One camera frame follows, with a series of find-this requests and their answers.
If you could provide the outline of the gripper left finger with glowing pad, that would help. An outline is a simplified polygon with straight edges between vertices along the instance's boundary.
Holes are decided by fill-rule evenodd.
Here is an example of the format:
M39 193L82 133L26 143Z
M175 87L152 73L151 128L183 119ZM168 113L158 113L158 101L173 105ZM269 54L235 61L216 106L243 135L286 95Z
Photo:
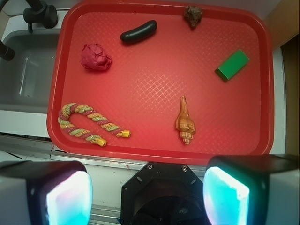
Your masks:
M2 225L86 225L92 181L79 161L0 164Z

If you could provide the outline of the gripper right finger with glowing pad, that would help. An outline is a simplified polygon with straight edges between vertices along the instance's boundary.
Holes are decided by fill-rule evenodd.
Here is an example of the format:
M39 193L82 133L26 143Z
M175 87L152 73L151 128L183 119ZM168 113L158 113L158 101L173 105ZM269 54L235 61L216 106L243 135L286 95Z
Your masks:
M203 201L212 225L298 225L300 159L214 156L203 178Z

